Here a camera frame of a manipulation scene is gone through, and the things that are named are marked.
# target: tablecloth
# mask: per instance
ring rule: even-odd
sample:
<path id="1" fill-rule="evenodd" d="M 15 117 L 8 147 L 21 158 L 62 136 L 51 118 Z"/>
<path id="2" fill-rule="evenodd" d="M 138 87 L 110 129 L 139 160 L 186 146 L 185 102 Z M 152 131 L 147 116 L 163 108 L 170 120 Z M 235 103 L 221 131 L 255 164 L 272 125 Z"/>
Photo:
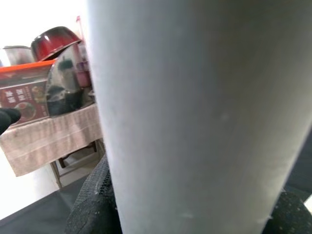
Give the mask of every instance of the tablecloth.
<path id="1" fill-rule="evenodd" d="M 16 176 L 30 173 L 102 137 L 96 104 L 7 130 L 1 148 Z"/>

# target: chair leg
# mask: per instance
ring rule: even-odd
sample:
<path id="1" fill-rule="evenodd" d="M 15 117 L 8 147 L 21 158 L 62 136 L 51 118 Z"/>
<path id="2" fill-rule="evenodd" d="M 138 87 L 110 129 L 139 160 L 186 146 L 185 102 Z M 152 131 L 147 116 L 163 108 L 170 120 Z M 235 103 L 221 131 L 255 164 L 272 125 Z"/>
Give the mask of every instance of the chair leg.
<path id="1" fill-rule="evenodd" d="M 50 165 L 51 165 L 53 174 L 55 176 L 55 179 L 57 180 L 57 185 L 61 189 L 63 186 L 62 186 L 62 183 L 60 181 L 59 169 L 58 169 L 56 161 L 51 162 Z"/>
<path id="2" fill-rule="evenodd" d="M 61 168 L 65 168 L 66 167 L 65 162 L 64 162 L 64 158 L 62 158 L 62 157 L 59 158 L 58 162 L 59 162 Z"/>

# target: metal pot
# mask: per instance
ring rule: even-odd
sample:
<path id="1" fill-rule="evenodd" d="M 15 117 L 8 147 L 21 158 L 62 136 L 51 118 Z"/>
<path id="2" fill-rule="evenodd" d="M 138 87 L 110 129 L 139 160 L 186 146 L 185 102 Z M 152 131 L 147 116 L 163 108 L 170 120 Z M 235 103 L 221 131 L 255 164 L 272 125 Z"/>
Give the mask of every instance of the metal pot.
<path id="1" fill-rule="evenodd" d="M 0 67 L 9 67 L 35 62 L 32 51 L 27 46 L 5 46 L 0 49 Z"/>

